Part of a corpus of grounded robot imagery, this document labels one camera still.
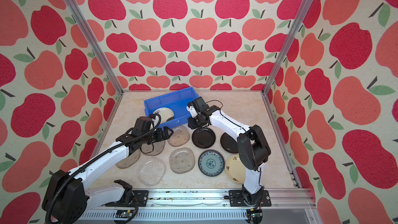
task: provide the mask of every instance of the beige table surface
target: beige table surface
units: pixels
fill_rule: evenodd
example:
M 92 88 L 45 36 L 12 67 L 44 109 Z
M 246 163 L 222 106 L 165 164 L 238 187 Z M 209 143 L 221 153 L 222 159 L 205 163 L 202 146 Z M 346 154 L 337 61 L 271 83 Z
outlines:
M 145 116 L 144 100 L 160 96 L 166 92 L 126 92 L 113 118 L 111 126 L 107 132 L 100 152 L 104 151 L 114 140 L 122 133 L 133 127 L 135 121 L 140 116 Z M 266 107 L 261 98 L 260 92 L 199 92 L 199 96 L 205 101 L 213 99 L 223 103 L 222 110 L 232 118 L 241 123 L 253 126 L 260 126 L 266 136 L 268 144 L 271 148 L 271 155 L 266 164 L 265 172 L 261 175 L 261 182 L 266 188 L 293 188 L 293 183 L 286 167 L 282 152 L 276 140 L 275 133 L 272 129 Z M 210 105 L 219 105 L 218 102 L 210 102 Z M 224 151 L 220 144 L 220 137 L 224 133 L 218 127 L 210 126 L 216 134 L 215 144 L 209 148 L 216 150 L 222 154 L 225 160 L 232 154 Z M 195 155 L 195 167 L 183 174 L 176 174 L 170 169 L 169 156 L 172 151 L 181 147 L 188 147 Z M 186 144 L 180 147 L 172 147 L 166 141 L 166 145 L 162 153 L 156 157 L 166 164 L 166 173 L 162 180 L 155 186 L 149 187 L 139 181 L 139 171 L 142 165 L 150 159 L 151 156 L 141 154 L 139 160 L 126 169 L 119 169 L 113 166 L 99 177 L 91 188 L 112 184 L 114 180 L 121 179 L 128 182 L 133 188 L 158 188 L 158 189 L 201 189 L 201 188 L 240 188 L 238 184 L 227 176 L 225 170 L 216 177 L 207 177 L 199 170 L 197 160 L 203 149 L 196 147 L 190 139 Z

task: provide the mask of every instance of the patterned side wall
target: patterned side wall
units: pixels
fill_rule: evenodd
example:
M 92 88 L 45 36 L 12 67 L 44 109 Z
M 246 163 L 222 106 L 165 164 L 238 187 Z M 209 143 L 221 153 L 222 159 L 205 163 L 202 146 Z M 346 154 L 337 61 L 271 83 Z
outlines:
M 123 88 L 249 90 L 263 88 L 302 0 L 77 1 L 105 29 Z M 307 24 L 319 14 L 318 3 Z
M 0 9 L 0 223 L 43 223 L 51 173 L 90 158 L 117 95 L 62 0 Z
M 268 93 L 274 117 L 324 224 L 398 222 L 398 0 L 320 2 Z

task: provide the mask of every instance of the black plate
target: black plate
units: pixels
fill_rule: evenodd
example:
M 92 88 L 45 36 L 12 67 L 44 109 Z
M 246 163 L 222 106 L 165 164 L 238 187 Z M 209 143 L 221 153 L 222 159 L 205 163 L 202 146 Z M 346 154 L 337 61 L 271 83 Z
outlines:
M 216 142 L 216 134 L 210 128 L 198 128 L 192 133 L 192 142 L 196 147 L 207 149 Z
M 221 136 L 220 143 L 222 148 L 229 153 L 236 154 L 238 153 L 238 143 L 233 139 L 233 137 L 229 136 L 226 132 Z

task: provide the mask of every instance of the patterned back wall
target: patterned back wall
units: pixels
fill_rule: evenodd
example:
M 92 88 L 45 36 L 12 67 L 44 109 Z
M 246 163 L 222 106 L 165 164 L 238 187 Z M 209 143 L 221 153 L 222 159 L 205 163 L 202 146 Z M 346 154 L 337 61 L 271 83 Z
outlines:
M 324 224 L 398 223 L 398 0 L 314 0 L 268 98 Z
M 98 42 L 125 90 L 250 90 L 263 88 L 302 0 L 76 1 L 105 31 Z M 310 27 L 319 14 L 318 3 Z M 77 27 L 72 37 L 87 47 Z
M 43 223 L 51 174 L 90 158 L 117 95 L 62 0 L 0 9 L 0 224 Z

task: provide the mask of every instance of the apple print wallpaper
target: apple print wallpaper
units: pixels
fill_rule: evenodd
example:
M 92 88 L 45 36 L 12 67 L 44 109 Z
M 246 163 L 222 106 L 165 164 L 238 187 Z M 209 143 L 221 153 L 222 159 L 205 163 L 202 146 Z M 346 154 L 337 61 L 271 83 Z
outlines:
M 90 158 L 117 95 L 63 0 L 0 8 L 0 223 L 43 223 L 51 174 Z
M 261 90 L 302 0 L 76 1 L 124 90 Z
M 398 0 L 314 2 L 267 94 L 275 120 L 323 223 L 398 223 Z

